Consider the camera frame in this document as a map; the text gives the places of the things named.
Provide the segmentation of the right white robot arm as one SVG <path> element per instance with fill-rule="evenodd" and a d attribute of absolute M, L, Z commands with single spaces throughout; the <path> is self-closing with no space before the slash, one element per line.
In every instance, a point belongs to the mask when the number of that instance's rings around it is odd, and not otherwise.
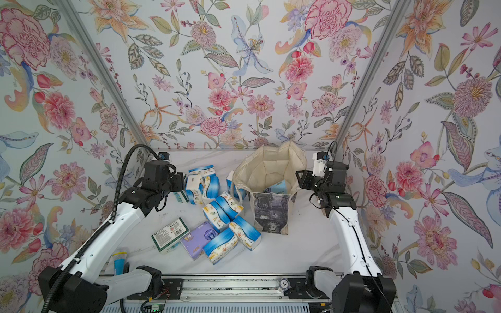
<path fill-rule="evenodd" d="M 359 214 L 352 195 L 346 193 L 348 165 L 316 160 L 314 169 L 298 170 L 301 189 L 317 199 L 336 232 L 343 258 L 343 275 L 328 267 L 312 266 L 306 272 L 306 291 L 311 297 L 325 295 L 332 312 L 391 312 L 396 296 L 393 279 L 382 274 L 363 240 Z"/>

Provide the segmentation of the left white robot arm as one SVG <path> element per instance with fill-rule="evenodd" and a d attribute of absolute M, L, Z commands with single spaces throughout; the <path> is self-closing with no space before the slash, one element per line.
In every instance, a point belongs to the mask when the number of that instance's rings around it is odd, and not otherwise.
<path fill-rule="evenodd" d="M 184 189 L 185 175 L 167 160 L 145 165 L 144 176 L 119 194 L 117 208 L 91 237 L 59 266 L 47 266 L 38 281 L 43 312 L 100 312 L 134 294 L 155 298 L 163 293 L 162 273 L 149 266 L 101 279 L 100 272 L 128 233 L 171 192 Z"/>

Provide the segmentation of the beige canvas bag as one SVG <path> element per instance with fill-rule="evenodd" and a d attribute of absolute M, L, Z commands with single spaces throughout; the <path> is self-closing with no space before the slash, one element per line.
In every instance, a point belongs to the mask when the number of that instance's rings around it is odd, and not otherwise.
<path fill-rule="evenodd" d="M 300 189 L 296 172 L 306 168 L 306 154 L 293 142 L 260 147 L 234 170 L 230 195 L 239 203 L 248 195 L 251 218 L 259 232 L 287 236 L 289 213 Z"/>

